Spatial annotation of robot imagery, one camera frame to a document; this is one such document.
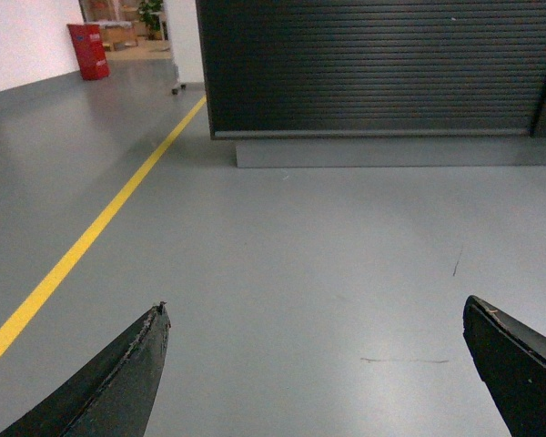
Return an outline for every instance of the wall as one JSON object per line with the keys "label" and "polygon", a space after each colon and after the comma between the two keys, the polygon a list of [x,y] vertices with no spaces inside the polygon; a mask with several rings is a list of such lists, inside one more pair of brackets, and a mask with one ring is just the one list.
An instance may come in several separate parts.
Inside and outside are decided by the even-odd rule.
{"label": "wall", "polygon": [[79,69],[67,23],[77,0],[0,0],[0,91]]}
{"label": "wall", "polygon": [[164,0],[168,38],[183,83],[204,82],[195,0]]}

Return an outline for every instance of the gray base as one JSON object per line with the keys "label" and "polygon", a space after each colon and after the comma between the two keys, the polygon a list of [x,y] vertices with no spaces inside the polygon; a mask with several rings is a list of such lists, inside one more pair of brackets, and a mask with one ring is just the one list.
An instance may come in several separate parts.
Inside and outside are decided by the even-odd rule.
{"label": "gray base", "polygon": [[546,138],[263,139],[236,142],[239,168],[546,166]]}
{"label": "gray base", "polygon": [[20,105],[25,101],[69,88],[82,82],[78,71],[66,75],[50,77],[32,84],[17,86],[0,91],[0,111],[7,107]]}

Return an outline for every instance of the floor scuff mark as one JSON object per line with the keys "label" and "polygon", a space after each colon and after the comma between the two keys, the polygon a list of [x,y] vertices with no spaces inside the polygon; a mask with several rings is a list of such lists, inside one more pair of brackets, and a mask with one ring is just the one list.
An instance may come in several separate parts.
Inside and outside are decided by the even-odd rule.
{"label": "floor scuff mark", "polygon": [[453,269],[453,277],[457,274],[457,267],[459,266],[459,261],[461,261],[461,255],[463,254],[463,245],[461,244],[461,250],[459,251],[459,256],[457,257],[457,262],[455,263],[455,269]]}
{"label": "floor scuff mark", "polygon": [[449,360],[375,360],[371,358],[360,359],[365,362],[422,362],[426,364],[445,364],[446,362],[449,362]]}

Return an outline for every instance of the yellow lane marking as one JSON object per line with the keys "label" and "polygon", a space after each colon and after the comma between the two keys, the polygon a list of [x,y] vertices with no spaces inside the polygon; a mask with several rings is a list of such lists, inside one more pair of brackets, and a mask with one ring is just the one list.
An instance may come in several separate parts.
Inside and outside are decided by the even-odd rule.
{"label": "yellow lane marking", "polygon": [[134,193],[147,173],[164,155],[174,140],[182,133],[184,128],[190,123],[197,112],[207,102],[206,96],[202,97],[184,119],[174,128],[170,135],[159,145],[159,147],[142,164],[134,176],[128,180],[123,188],[117,193],[109,205],[99,214],[91,226],[87,228],[80,239],[69,249],[45,278],[36,286],[18,309],[10,316],[0,328],[0,357],[4,355],[10,345],[16,340],[23,331],[28,322],[37,314],[45,302],[55,292],[59,284],[65,279],[66,275],[73,269],[77,262],[85,255],[85,252],[99,237],[115,214],[123,207],[129,197]]}

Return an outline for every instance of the black roller shutter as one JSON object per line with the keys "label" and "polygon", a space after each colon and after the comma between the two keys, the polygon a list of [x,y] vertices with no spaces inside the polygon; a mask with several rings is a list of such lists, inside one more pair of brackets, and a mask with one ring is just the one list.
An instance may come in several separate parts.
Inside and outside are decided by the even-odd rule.
{"label": "black roller shutter", "polygon": [[214,137],[528,134],[543,0],[197,0]]}

